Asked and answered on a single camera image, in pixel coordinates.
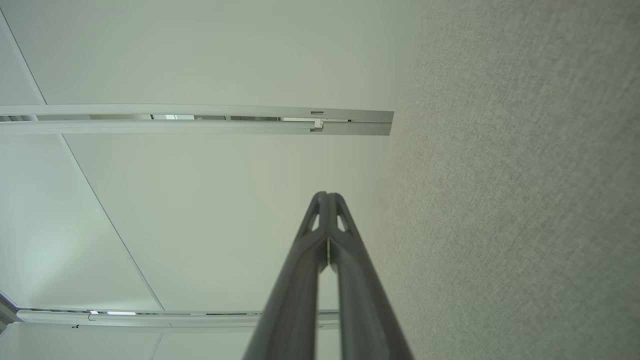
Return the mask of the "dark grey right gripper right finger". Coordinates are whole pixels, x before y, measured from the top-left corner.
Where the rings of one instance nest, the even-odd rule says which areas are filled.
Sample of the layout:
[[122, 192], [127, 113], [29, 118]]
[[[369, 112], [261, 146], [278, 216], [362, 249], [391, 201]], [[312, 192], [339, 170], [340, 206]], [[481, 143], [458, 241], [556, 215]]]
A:
[[345, 199], [329, 193], [329, 259], [338, 278], [343, 360], [414, 358]]

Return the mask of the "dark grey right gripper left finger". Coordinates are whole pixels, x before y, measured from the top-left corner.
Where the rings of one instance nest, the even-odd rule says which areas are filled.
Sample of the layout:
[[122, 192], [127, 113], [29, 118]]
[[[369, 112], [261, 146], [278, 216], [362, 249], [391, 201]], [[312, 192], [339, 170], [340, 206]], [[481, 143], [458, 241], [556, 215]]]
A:
[[318, 278], [328, 264], [329, 194], [314, 194], [253, 331], [245, 360], [313, 360]]

